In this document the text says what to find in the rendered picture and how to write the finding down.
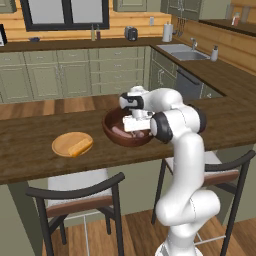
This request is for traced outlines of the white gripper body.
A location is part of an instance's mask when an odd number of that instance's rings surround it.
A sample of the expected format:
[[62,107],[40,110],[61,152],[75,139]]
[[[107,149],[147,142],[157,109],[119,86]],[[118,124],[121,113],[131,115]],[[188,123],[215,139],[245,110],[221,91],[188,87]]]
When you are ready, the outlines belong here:
[[136,119],[132,115],[124,116],[123,119],[124,131],[134,132],[139,130],[148,130],[150,128],[150,119]]

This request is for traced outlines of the yellow bun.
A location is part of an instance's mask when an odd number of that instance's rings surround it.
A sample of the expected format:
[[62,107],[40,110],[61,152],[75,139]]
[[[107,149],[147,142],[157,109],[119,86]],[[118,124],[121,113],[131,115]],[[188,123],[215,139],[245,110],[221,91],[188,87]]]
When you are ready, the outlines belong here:
[[72,157],[76,157],[80,155],[82,152],[86,151],[89,147],[93,144],[92,140],[83,139],[79,143],[75,144],[74,146],[68,149],[68,153]]

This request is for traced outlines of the round wooden plate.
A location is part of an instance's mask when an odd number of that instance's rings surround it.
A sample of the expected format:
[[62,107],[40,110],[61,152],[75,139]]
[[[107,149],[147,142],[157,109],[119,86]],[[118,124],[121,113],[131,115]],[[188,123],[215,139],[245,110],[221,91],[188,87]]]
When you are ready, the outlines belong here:
[[[69,155],[68,149],[74,146],[75,144],[79,143],[83,139],[89,139],[93,141],[93,138],[89,134],[83,132],[69,132],[60,135],[52,142],[52,150],[59,156],[72,157]],[[88,150],[92,148],[92,146],[89,147],[86,151],[82,152],[81,154],[86,153]]]

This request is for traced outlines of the green cupboards under sink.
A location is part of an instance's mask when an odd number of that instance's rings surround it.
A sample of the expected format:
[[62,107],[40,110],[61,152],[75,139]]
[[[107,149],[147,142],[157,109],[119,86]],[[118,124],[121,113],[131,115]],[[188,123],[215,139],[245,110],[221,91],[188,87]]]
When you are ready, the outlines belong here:
[[177,65],[163,54],[152,50],[149,89],[176,87]]

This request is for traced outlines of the dark grey dishwasher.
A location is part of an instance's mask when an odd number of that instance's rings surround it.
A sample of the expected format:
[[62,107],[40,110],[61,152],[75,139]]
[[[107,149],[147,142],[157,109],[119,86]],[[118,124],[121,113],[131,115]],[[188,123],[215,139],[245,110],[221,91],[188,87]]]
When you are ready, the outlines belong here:
[[183,100],[199,99],[202,87],[202,81],[181,67],[177,68],[177,81],[175,89],[182,95]]

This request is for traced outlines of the green lower cupboard run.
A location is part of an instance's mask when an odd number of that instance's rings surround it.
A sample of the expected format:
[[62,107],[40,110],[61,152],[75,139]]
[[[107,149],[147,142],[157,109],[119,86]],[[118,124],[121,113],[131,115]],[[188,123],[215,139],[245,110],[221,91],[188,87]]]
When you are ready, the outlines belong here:
[[0,53],[0,103],[120,94],[148,85],[144,46]]

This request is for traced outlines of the steel sink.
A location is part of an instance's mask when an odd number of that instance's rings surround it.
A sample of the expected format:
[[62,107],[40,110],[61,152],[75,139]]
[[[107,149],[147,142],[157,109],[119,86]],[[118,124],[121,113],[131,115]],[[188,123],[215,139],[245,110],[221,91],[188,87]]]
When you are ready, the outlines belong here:
[[180,61],[209,60],[210,57],[198,50],[193,50],[185,44],[159,45],[159,48]]

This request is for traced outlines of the black chair with white seat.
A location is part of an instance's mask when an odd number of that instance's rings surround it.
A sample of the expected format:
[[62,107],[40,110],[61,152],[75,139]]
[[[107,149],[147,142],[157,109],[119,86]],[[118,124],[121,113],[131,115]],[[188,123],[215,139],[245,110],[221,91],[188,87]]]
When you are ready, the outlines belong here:
[[64,220],[69,214],[97,209],[105,215],[107,234],[115,221],[118,256],[124,256],[119,183],[122,172],[108,177],[106,168],[48,178],[48,188],[28,187],[26,195],[36,199],[47,256],[54,256],[51,235],[60,228],[62,244],[67,243]]
[[[234,195],[226,233],[223,237],[219,237],[224,239],[220,256],[226,256],[237,210],[240,203],[240,198],[247,176],[247,171],[250,165],[250,161],[255,155],[256,152],[254,150],[249,150],[245,155],[241,156],[237,160],[228,163],[221,163],[212,151],[205,153],[207,164],[205,165],[204,185],[214,185]],[[211,240],[214,241],[218,240],[219,238],[215,237]],[[210,242],[211,240],[200,240],[199,244],[204,244]]]

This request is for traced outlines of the dark grey toaster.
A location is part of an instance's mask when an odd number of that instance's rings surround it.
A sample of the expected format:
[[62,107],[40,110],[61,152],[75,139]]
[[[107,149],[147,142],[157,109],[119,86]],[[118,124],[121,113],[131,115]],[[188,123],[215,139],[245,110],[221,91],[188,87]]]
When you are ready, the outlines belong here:
[[138,30],[135,27],[126,26],[124,36],[129,41],[136,41],[138,39]]

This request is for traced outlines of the white paper towel roll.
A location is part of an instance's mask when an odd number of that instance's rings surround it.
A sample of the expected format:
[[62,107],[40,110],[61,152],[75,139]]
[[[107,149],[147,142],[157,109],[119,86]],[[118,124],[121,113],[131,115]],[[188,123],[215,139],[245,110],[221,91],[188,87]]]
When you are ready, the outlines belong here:
[[163,27],[162,41],[163,42],[171,42],[172,35],[173,35],[173,25],[170,23],[166,23]]

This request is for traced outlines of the white soap dispenser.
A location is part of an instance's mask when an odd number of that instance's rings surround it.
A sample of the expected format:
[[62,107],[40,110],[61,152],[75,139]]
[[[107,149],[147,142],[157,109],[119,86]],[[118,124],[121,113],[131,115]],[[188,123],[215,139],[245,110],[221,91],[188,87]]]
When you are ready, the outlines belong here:
[[210,59],[212,62],[217,61],[217,59],[218,59],[218,46],[217,45],[214,45]]

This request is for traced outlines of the green upper cupboards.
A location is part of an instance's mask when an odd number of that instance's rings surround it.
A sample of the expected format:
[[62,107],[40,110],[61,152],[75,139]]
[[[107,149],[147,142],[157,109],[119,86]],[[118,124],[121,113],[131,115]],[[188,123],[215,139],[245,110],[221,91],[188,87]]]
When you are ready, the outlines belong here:
[[112,0],[116,12],[162,12],[188,20],[225,19],[231,0]]

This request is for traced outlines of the black framed window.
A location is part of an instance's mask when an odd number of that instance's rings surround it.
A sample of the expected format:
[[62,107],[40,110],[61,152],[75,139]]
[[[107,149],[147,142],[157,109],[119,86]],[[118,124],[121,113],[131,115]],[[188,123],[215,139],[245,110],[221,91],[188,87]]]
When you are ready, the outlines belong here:
[[20,0],[27,31],[107,30],[109,0]]

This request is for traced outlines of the black and white appliance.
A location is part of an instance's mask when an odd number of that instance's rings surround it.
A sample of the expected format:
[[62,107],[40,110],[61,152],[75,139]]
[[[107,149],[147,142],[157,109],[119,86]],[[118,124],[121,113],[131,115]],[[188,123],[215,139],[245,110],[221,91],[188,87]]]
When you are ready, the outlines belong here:
[[8,41],[7,41],[4,25],[0,24],[0,46],[5,46],[7,42]]

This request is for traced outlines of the green upper cupboard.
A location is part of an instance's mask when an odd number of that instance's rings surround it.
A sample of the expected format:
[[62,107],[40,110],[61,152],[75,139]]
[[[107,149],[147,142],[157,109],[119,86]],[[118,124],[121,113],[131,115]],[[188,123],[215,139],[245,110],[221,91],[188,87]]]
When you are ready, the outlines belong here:
[[15,0],[0,0],[0,14],[15,13],[16,11]]

